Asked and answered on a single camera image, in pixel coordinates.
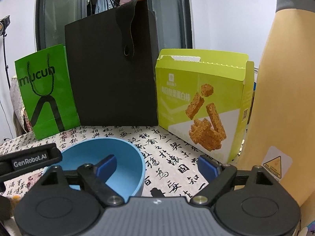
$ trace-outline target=warning triangle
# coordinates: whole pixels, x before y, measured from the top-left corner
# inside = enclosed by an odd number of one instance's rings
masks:
[[[263,166],[276,177],[281,178],[281,156],[264,163]]]

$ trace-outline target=qr code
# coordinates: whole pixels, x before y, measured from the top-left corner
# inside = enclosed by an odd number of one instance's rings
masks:
[[[174,82],[174,75],[173,74],[169,74],[169,81]]]
[[[242,121],[244,121],[244,120],[246,119],[246,117],[247,117],[247,112],[248,112],[248,109],[246,109],[246,110],[244,111]]]

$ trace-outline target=bowl rim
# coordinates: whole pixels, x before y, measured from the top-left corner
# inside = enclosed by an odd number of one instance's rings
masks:
[[[116,138],[116,137],[98,137],[98,138],[85,139],[85,140],[83,140],[83,141],[81,141],[81,142],[79,142],[79,143],[76,143],[76,144],[74,144],[74,145],[71,145],[71,146],[67,147],[66,149],[64,149],[63,151],[60,151],[60,152],[63,153],[63,152],[65,152],[65,151],[67,151],[68,149],[70,149],[70,148],[72,148],[72,147],[74,147],[74,146],[76,146],[76,145],[78,145],[78,144],[81,144],[81,143],[83,143],[83,142],[92,141],[92,140],[98,140],[98,139],[114,139],[114,140],[123,141],[123,142],[127,143],[128,145],[132,146],[132,147],[137,151],[137,153],[139,154],[140,159],[141,159],[141,161],[142,161],[142,173],[141,173],[141,178],[140,178],[140,180],[139,180],[139,183],[138,183],[138,185],[137,185],[135,191],[132,193],[132,196],[135,196],[135,195],[139,192],[139,190],[142,188],[143,183],[144,183],[144,177],[145,177],[145,160],[144,160],[144,157],[143,157],[141,151],[140,151],[137,147],[135,147],[132,143],[129,143],[128,141],[126,141],[126,140],[124,140],[124,139]],[[47,167],[44,169],[43,174],[45,174],[45,173],[47,172],[48,168],[50,168],[51,166],[52,166],[52,165],[47,166]]]

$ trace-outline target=black bag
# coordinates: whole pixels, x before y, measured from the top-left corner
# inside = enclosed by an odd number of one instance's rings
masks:
[[[158,124],[158,38],[146,0],[133,0],[70,23],[65,36],[81,125]]]

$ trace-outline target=light blue clothing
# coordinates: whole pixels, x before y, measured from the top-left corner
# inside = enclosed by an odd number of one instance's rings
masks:
[[[95,14],[112,9],[114,0],[97,0]]]

